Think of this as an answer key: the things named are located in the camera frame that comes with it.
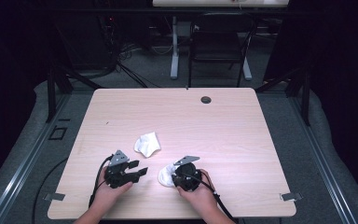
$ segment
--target wire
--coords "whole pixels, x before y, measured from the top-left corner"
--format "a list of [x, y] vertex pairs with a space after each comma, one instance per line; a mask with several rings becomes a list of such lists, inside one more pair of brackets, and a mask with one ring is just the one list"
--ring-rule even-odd
[[32, 211], [32, 223], [34, 224], [34, 213], [36, 210], [36, 203], [37, 203], [37, 197], [39, 196], [40, 190], [42, 189], [43, 185], [45, 184], [46, 180], [48, 179], [48, 177], [51, 175], [51, 173], [58, 167], [60, 166], [62, 163], [64, 163], [65, 161], [67, 161], [68, 158], [63, 159], [62, 161], [60, 161], [57, 165], [55, 165], [49, 172], [48, 174], [45, 176], [45, 178], [42, 181], [42, 184], [39, 186], [39, 189], [37, 190], [36, 196], [34, 197], [34, 206], [33, 206], [33, 211]]

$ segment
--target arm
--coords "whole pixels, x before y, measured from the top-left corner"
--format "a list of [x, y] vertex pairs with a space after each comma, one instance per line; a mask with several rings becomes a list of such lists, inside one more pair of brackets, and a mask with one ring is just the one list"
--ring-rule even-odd
[[[211, 185], [214, 189], [211, 178], [209, 178], [208, 173], [204, 170], [201, 170], [202, 181]], [[228, 224], [234, 223], [229, 219], [217, 206], [217, 201], [214, 198], [212, 192], [203, 184], [200, 184], [196, 190], [193, 192], [187, 192], [178, 187], [179, 194], [185, 198], [197, 213], [202, 217], [202, 219], [208, 224]]]
[[106, 170], [104, 167], [99, 177], [99, 183], [101, 186], [97, 189], [95, 194], [94, 202], [92, 203], [89, 210], [87, 210], [75, 224], [82, 223], [99, 223], [101, 218], [109, 211], [109, 209], [116, 203], [117, 198], [129, 190], [132, 186], [132, 182], [129, 182], [119, 188], [112, 189], [104, 183], [103, 174]]

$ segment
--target desk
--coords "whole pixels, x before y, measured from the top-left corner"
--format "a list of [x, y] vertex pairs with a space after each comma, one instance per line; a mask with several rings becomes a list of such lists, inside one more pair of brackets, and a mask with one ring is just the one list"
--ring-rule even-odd
[[[154, 7], [287, 7], [289, 0], [153, 0]], [[172, 64], [171, 64], [171, 78], [177, 79], [179, 53], [177, 48], [177, 20], [176, 17], [172, 19]], [[248, 60], [245, 58], [243, 64], [243, 73], [245, 80], [252, 80], [251, 70], [249, 68]]]
[[[200, 98], [212, 99], [204, 104]], [[156, 132], [161, 150], [150, 158], [133, 150], [140, 135]], [[102, 89], [88, 111], [52, 201], [52, 219], [78, 218], [88, 209], [102, 161], [121, 149], [134, 170], [148, 167], [139, 183], [122, 195], [105, 218], [198, 218], [174, 188], [158, 182], [158, 172], [185, 155], [209, 172], [234, 217], [290, 217], [293, 202], [255, 91], [219, 89]]]

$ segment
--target white paper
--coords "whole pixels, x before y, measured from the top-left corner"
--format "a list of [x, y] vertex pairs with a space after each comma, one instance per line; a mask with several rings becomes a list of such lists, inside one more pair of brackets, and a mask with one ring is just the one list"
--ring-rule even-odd
[[149, 158], [153, 152], [156, 150], [160, 150], [159, 142], [156, 137], [156, 133], [147, 133], [142, 135], [135, 142], [135, 146], [133, 148], [137, 152], [141, 152], [144, 154], [146, 158]]

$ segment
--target clamp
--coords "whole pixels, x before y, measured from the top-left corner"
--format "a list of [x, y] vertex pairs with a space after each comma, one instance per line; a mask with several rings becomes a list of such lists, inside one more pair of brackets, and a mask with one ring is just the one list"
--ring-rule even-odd
[[109, 162], [109, 165], [105, 171], [104, 179], [107, 185], [112, 189], [121, 187], [128, 182], [138, 183], [139, 178], [142, 175], [146, 175], [147, 167], [133, 173], [126, 173], [127, 168], [132, 169], [137, 167], [139, 161], [130, 161], [121, 150], [118, 150]]
[[172, 174], [172, 181], [176, 187], [181, 187], [185, 191], [195, 190], [202, 179], [201, 171], [196, 169], [192, 161], [199, 160], [200, 157], [185, 156], [173, 165], [179, 166]]

